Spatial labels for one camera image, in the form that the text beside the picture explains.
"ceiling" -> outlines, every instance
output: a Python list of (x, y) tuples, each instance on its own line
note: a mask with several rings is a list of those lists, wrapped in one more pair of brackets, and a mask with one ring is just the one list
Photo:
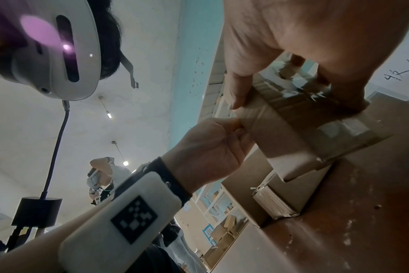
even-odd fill
[[(112, 140), (131, 171), (166, 152), (180, 8), (181, 0), (114, 0), (114, 13), (123, 25), (122, 50), (134, 65), (140, 88), (131, 88), (128, 72), (120, 67), (99, 83), (92, 97), (71, 102), (49, 189), (49, 197), (63, 198), (63, 219), (92, 207), (86, 186), (89, 161), (111, 156), (122, 164)], [(112, 120), (99, 95), (105, 97)], [(0, 80), (0, 171), (32, 195), (39, 196), (45, 183), (63, 116), (61, 101)]]

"wall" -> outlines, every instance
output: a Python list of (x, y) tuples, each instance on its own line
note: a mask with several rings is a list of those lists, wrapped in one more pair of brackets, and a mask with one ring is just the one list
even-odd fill
[(185, 233), (185, 239), (189, 247), (195, 251), (200, 250), (203, 254), (211, 247), (210, 242), (203, 233), (203, 229), (209, 225), (205, 216), (201, 213), (197, 205), (189, 201), (190, 209), (181, 209), (176, 215), (176, 221)]
[(28, 197), (31, 194), (16, 181), (0, 171), (0, 212), (14, 217), (17, 206), (22, 197)]
[(197, 124), (222, 26), (222, 0), (182, 2), (172, 83), (169, 148)]

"stack of cardboard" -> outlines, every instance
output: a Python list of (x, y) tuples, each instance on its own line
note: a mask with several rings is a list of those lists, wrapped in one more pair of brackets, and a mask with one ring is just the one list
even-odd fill
[(225, 220), (212, 231), (211, 236), (217, 244), (203, 255), (203, 262), (210, 270), (212, 270), (224, 256), (246, 223), (245, 219), (237, 222), (235, 216), (228, 215)]
[[(232, 101), (227, 89), (224, 96)], [(236, 116), (259, 149), (222, 185), (257, 226), (269, 215), (297, 216), (336, 159), (390, 136), (366, 114), (342, 111), (320, 90), (287, 90), (258, 74)]]

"wooden tabletop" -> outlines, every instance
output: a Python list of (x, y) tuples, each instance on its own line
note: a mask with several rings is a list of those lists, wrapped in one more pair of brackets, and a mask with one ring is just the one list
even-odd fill
[(249, 223), (213, 273), (409, 273), (409, 102), (372, 101), (394, 136), (337, 162), (299, 217)]

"blue wall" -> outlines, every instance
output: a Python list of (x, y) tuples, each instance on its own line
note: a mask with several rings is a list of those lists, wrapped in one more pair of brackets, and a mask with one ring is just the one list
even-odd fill
[(172, 84), (169, 148), (197, 124), (222, 26), (222, 0), (183, 0)]

